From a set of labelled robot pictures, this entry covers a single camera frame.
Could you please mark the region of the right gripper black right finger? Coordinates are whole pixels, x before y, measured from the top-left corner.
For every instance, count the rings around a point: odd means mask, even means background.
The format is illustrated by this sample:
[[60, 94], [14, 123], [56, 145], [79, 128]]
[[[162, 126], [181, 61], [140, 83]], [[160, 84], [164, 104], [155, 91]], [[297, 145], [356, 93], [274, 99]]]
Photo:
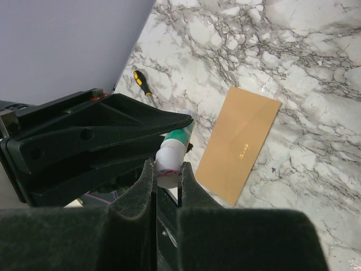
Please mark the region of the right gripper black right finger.
[[328, 270], [314, 224], [292, 209], [218, 204], [182, 166], [178, 185], [179, 270]]

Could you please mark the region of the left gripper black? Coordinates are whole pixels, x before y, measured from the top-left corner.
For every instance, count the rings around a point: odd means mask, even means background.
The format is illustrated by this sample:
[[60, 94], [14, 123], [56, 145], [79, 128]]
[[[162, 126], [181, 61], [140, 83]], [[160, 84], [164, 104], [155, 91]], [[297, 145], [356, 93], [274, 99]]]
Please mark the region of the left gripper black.
[[152, 135], [108, 149], [96, 148], [95, 127], [104, 126], [102, 89], [81, 91], [39, 106], [11, 104], [8, 135], [1, 143], [10, 179], [31, 207], [63, 207], [95, 190], [132, 186], [164, 136]]

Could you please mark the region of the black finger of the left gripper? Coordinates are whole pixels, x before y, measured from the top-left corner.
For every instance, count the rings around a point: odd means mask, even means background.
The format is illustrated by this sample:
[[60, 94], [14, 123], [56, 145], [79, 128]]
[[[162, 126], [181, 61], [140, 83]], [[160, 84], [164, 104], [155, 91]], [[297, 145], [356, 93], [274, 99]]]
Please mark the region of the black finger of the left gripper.
[[158, 110], [123, 94], [73, 95], [18, 112], [22, 130], [8, 153], [27, 174], [60, 161], [186, 127], [190, 115]]

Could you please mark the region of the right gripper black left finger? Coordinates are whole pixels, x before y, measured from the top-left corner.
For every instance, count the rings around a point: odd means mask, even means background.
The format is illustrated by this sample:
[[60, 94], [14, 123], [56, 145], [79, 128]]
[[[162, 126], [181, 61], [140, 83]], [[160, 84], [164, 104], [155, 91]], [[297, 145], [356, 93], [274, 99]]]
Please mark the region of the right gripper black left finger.
[[157, 179], [140, 179], [112, 204], [1, 211], [2, 270], [156, 270]]

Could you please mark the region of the green white glue stick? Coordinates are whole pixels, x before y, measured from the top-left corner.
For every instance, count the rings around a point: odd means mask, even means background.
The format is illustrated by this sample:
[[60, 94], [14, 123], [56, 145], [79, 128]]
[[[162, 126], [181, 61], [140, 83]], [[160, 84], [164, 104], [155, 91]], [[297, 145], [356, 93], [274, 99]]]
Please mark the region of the green white glue stick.
[[188, 150], [188, 145], [190, 143], [191, 135], [195, 127], [196, 114], [189, 109], [183, 109], [181, 110], [180, 113], [185, 115], [190, 115], [192, 117], [191, 123], [187, 125], [185, 128], [176, 129], [169, 132], [165, 136], [165, 139], [161, 144], [161, 148], [164, 147], [178, 148], [185, 154]]

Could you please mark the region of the white glue stick cap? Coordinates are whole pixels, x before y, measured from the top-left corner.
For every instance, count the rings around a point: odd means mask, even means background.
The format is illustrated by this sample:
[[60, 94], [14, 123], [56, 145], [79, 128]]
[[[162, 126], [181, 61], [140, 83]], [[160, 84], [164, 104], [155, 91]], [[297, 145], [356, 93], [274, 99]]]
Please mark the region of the white glue stick cap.
[[178, 186], [185, 154], [185, 146], [178, 141], [166, 141], [161, 145], [155, 161], [159, 187], [173, 189]]

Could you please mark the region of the brown paper envelope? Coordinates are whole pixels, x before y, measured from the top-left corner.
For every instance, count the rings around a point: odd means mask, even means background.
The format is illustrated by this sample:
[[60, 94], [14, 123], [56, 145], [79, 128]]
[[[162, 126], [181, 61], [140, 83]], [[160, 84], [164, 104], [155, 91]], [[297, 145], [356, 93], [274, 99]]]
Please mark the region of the brown paper envelope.
[[196, 170], [196, 180], [234, 206], [281, 103], [230, 87]]

